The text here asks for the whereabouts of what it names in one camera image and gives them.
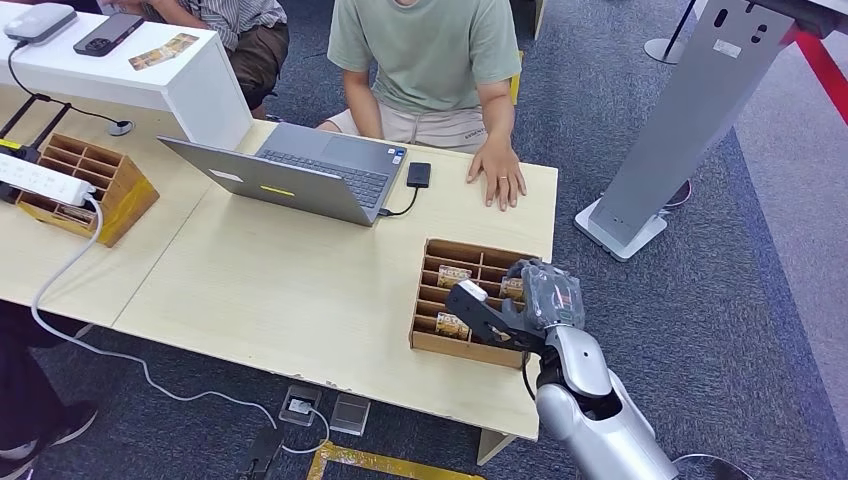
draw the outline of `striped shirt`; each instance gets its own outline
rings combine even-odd
[[[177,0],[177,3],[217,31],[224,47],[230,51],[238,46],[239,35],[251,28],[257,25],[273,27],[287,21],[286,12],[277,0]],[[149,20],[168,23],[149,3],[142,5]]]

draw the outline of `laptop keyboard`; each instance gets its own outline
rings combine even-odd
[[[350,191],[353,192],[353,196],[356,197],[359,204],[365,208],[374,208],[374,205],[377,204],[377,199],[383,193],[386,182],[389,181],[388,176],[379,173],[319,162],[273,150],[265,150],[259,154],[259,157],[275,163],[338,175],[345,181]]]

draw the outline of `red stripe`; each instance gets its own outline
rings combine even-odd
[[[801,53],[812,67],[830,101],[842,115],[842,120],[848,124],[848,80],[845,75],[817,37],[801,32],[795,41],[801,47]]]

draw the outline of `green t-shirt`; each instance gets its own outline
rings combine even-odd
[[[421,113],[480,105],[476,84],[521,71],[509,0],[336,0],[327,57],[365,72],[374,95]]]

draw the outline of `person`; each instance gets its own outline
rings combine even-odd
[[[288,18],[277,0],[106,2],[150,21],[218,32],[247,106],[255,118],[265,119],[262,102],[273,93],[289,49]]]
[[[319,129],[473,153],[466,180],[485,174],[487,206],[527,194],[512,149],[521,60],[509,0],[336,0],[327,57],[348,110]]]
[[[67,335],[80,337],[91,327],[43,316]],[[0,480],[17,479],[46,448],[79,437],[97,416],[91,402],[63,405],[29,350],[61,342],[32,320],[28,307],[0,301]]]

